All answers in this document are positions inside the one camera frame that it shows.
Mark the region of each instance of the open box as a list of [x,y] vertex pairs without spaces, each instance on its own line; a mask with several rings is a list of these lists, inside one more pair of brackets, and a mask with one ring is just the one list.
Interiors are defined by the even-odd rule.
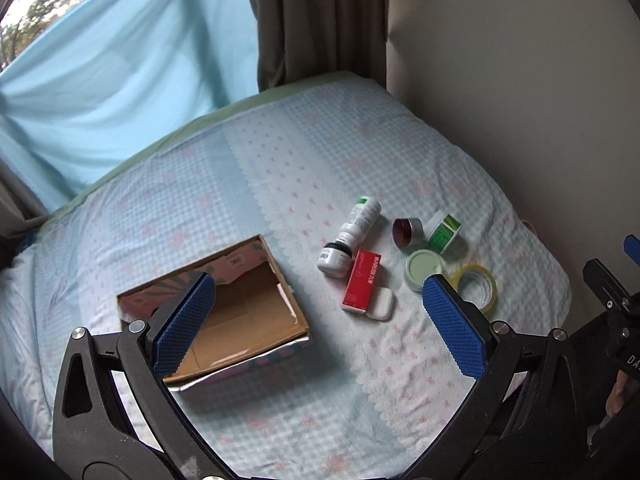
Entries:
[[261,235],[124,292],[120,309],[149,319],[194,270],[213,276],[216,301],[178,370],[164,378],[170,390],[279,360],[310,343],[308,323]]

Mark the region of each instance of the light blue curtain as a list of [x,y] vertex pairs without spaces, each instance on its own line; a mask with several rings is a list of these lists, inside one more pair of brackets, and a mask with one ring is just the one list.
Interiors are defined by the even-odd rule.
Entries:
[[49,212],[257,93],[249,0],[86,0],[0,74],[0,158]]

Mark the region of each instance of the red box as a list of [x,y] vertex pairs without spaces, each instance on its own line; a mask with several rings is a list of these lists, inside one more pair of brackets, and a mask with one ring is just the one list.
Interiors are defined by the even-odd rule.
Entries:
[[364,250],[358,251],[342,300],[344,310],[359,314],[365,313],[373,293],[373,283],[376,280],[379,264],[379,254]]

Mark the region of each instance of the green lid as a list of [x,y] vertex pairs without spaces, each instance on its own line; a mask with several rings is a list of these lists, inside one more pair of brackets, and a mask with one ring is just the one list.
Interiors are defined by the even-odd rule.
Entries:
[[433,274],[442,274],[442,259],[436,253],[421,249],[407,258],[404,280],[411,290],[421,292],[424,280]]

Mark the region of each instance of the green label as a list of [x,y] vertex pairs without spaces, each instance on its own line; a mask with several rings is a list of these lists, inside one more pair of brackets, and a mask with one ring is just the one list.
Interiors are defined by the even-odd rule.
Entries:
[[460,222],[458,222],[458,221],[457,221],[455,218],[453,218],[453,216],[451,216],[451,215],[447,215],[447,216],[445,216],[445,218],[444,218],[443,222],[444,222],[447,226],[451,227],[451,229],[452,229],[453,231],[456,231],[456,230],[460,227]]
[[437,253],[441,253],[452,236],[453,231],[446,225],[440,224],[429,238],[429,247]]

